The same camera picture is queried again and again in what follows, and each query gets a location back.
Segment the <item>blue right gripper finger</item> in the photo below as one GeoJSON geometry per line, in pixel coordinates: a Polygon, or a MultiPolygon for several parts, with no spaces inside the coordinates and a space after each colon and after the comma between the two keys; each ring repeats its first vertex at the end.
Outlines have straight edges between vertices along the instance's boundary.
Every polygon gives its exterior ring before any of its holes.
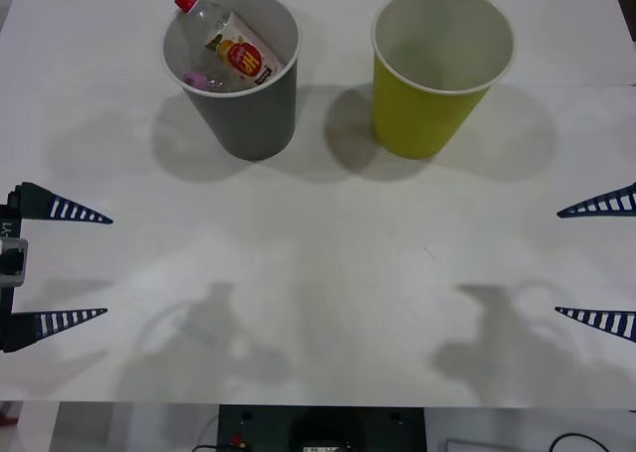
{"type": "Polygon", "coordinates": [[[556,306],[555,311],[577,323],[635,343],[635,312],[590,310],[556,306]]]}
{"type": "Polygon", "coordinates": [[[610,191],[571,205],[557,213],[561,219],[618,217],[634,218],[635,185],[610,191]]]}

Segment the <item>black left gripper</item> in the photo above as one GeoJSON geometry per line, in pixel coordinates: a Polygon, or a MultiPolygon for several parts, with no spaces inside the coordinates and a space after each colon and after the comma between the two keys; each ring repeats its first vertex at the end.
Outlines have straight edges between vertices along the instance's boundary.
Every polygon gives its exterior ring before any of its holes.
{"type": "Polygon", "coordinates": [[[21,217],[27,220],[112,225],[113,220],[34,183],[20,185],[20,214],[1,206],[1,351],[17,352],[108,312],[106,308],[12,313],[14,289],[23,283],[21,217]]]}

